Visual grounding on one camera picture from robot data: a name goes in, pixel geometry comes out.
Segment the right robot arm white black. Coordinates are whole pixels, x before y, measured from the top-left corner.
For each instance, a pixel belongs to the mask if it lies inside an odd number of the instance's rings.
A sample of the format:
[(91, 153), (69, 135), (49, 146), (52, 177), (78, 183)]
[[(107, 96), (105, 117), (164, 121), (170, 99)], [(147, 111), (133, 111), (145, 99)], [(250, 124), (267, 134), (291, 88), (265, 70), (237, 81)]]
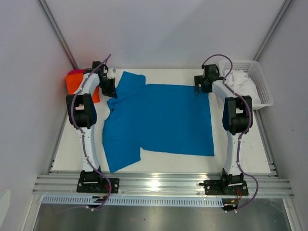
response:
[(217, 65), (202, 65), (203, 74), (194, 77), (195, 92), (214, 93), (223, 103), (222, 125), (227, 132), (227, 158), (220, 180), (205, 181), (205, 186), (219, 188), (231, 194), (244, 185), (244, 172), (241, 154), (246, 134), (253, 124), (252, 98), (236, 93), (225, 78), (220, 76)]

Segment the blue t shirt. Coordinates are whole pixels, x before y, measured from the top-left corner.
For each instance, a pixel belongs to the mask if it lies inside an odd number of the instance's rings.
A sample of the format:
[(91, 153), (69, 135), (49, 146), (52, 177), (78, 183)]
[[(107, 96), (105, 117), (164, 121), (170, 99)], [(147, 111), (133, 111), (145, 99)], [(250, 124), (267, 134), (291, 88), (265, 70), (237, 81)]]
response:
[(147, 84), (146, 77), (124, 72), (117, 97), (107, 104), (103, 148), (111, 172), (141, 159), (141, 150), (213, 156), (207, 93), (193, 86)]

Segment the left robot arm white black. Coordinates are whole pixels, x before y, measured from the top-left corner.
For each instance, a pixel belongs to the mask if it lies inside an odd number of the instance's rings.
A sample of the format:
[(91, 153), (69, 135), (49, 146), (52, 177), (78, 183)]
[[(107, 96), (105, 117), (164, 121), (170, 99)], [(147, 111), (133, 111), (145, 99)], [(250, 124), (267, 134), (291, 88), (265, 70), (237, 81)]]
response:
[(94, 138), (97, 112), (92, 97), (100, 88), (104, 96), (117, 98), (116, 79), (108, 76), (107, 63), (107, 60), (94, 61), (92, 67), (83, 72), (82, 81), (74, 93), (66, 96), (69, 122), (77, 131), (83, 154), (81, 184), (87, 184), (96, 193), (104, 188), (104, 180), (108, 178), (101, 172), (97, 157)]

